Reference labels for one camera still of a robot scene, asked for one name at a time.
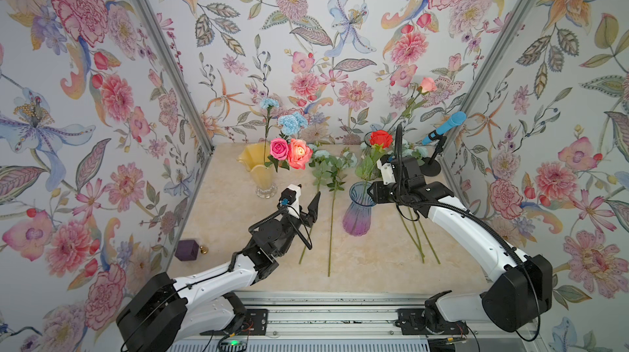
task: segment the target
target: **purple glass vase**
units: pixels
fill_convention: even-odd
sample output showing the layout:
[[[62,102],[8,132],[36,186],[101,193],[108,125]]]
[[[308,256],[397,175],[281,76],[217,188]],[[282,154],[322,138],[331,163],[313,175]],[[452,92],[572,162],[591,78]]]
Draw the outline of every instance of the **purple glass vase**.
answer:
[[[352,203],[343,216],[343,229],[352,236],[362,236],[371,226],[371,207],[375,205],[367,190],[369,182],[358,182],[350,188]]]

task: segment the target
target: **peach rose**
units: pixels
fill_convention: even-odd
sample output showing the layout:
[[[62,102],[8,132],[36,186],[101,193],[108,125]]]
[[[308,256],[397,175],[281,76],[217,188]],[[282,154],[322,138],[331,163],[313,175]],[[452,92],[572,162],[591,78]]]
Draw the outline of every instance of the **peach rose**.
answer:
[[[301,139],[293,139],[288,152],[288,165],[295,169],[306,169],[306,164],[310,161],[313,151]]]

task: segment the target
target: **glass vase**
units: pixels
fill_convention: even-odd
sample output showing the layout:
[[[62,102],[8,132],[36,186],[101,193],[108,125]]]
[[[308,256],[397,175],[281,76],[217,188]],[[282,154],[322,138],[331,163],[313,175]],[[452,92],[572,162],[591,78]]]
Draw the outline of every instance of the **glass vase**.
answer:
[[[277,185],[275,185],[276,172],[273,166],[264,166],[264,162],[268,161],[270,146],[266,143],[266,152],[264,143],[249,144],[245,150],[238,156],[238,162],[245,165],[251,179],[256,184],[256,195],[263,199],[269,199],[277,193]]]
[[[352,203],[343,216],[343,229],[352,236],[362,236],[371,227],[371,208],[375,202],[367,190],[369,182],[358,182],[350,188]]]

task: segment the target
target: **microphone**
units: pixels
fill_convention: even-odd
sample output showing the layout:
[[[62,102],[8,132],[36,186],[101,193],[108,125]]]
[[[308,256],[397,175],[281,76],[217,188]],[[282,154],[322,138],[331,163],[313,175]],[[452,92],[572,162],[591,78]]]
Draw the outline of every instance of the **microphone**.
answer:
[[[444,133],[448,132],[450,129],[460,126],[461,124],[463,124],[463,122],[466,119],[467,119],[467,115],[464,112],[454,113],[453,115],[450,116],[450,119],[448,119],[442,126],[435,129],[433,132],[430,132],[429,135],[426,136],[424,140],[421,141],[421,143],[425,146],[429,144],[430,142],[437,140],[437,137],[436,137],[437,135],[443,135]]]

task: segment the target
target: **small purple cube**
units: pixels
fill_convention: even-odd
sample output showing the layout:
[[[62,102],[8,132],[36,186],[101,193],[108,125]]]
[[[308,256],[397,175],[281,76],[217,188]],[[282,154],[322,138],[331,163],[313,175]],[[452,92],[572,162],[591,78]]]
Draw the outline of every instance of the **small purple cube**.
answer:
[[[199,253],[199,245],[193,239],[180,240],[177,243],[175,257],[180,261],[194,261]]]

